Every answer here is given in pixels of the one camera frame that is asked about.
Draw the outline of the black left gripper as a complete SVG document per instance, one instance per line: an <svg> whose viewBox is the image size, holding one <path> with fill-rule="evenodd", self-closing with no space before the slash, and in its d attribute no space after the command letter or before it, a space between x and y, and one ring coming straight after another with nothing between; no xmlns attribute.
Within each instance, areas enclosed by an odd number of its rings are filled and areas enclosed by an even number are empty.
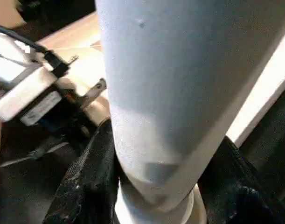
<svg viewBox="0 0 285 224"><path fill-rule="evenodd" d="M59 91L45 91L35 98L21 111L21 122L46 128L76 151L83 151L97 130L97 124L88 113Z"/></svg>

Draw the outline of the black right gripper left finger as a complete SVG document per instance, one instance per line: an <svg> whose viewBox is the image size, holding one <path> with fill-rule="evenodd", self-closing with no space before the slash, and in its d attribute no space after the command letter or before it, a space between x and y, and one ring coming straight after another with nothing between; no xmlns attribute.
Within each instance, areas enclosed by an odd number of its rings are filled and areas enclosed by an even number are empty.
<svg viewBox="0 0 285 224"><path fill-rule="evenodd" d="M113 224L120 165L111 120L103 121L62 179L44 224Z"/></svg>

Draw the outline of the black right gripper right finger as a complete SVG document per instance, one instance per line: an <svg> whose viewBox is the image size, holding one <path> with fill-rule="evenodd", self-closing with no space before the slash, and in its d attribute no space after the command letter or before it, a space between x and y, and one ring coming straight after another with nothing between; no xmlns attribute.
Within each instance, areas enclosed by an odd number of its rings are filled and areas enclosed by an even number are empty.
<svg viewBox="0 0 285 224"><path fill-rule="evenodd" d="M223 138L198 187L209 224L285 224L285 207L228 137Z"/></svg>

